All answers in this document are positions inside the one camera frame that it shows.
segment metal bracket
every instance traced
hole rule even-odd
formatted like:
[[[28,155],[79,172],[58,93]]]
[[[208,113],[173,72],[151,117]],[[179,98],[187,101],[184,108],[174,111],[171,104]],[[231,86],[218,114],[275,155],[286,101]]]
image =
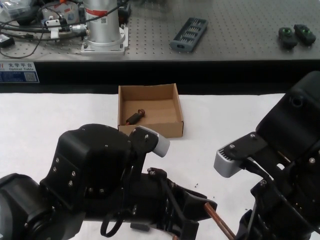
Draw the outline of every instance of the metal bracket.
[[[53,19],[53,16],[50,16],[49,20],[45,22],[48,30],[51,32],[51,39],[58,39],[59,38],[59,30],[62,29],[61,23],[58,19]]]

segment copper pipe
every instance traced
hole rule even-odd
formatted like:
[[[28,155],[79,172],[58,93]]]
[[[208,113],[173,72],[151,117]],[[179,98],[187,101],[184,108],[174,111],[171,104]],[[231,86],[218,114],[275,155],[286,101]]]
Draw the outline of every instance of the copper pipe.
[[[234,240],[236,235],[232,232],[232,230],[228,227],[228,225],[219,217],[213,207],[209,202],[204,204],[205,211],[210,215],[210,217],[216,222],[218,227],[222,230],[222,232],[226,235],[229,240]]]

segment open cardboard box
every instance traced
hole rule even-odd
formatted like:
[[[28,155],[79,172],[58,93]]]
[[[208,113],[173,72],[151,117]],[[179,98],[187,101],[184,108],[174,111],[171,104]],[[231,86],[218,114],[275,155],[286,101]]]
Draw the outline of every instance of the open cardboard box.
[[[176,84],[154,86],[119,86],[118,129],[129,135],[137,125],[126,125],[126,120],[138,109],[145,116],[137,123],[150,128],[165,138],[183,136],[184,118]]]

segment white table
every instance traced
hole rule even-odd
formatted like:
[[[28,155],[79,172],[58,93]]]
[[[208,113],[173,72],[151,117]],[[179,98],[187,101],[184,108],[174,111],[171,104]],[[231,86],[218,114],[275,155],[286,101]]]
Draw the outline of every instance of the white table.
[[[241,171],[231,178],[214,169],[218,148],[254,131],[282,94],[262,96],[181,95],[184,136],[171,140],[165,158],[150,153],[143,171],[162,168],[177,184],[217,202],[217,212],[236,233],[254,205],[250,189],[260,177]],[[102,94],[0,94],[0,178],[26,174],[46,177],[58,137],[89,123],[117,127],[118,96]],[[105,240],[101,223],[84,222],[74,240]],[[171,240],[158,230],[141,233],[125,223],[112,240]],[[197,240],[227,239],[212,219],[200,222]],[[313,235],[312,240],[319,240]]]

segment screw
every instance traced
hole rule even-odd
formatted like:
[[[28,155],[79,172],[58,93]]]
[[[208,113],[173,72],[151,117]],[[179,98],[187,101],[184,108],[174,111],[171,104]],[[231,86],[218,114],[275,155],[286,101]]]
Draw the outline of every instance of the screw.
[[[267,181],[266,181],[266,180],[263,179],[263,180],[260,181],[260,186],[264,186],[264,185],[266,185],[266,184],[267,184]]]
[[[309,159],[309,163],[314,164],[315,162],[316,162],[316,160],[315,160],[313,157],[311,157],[311,158]]]

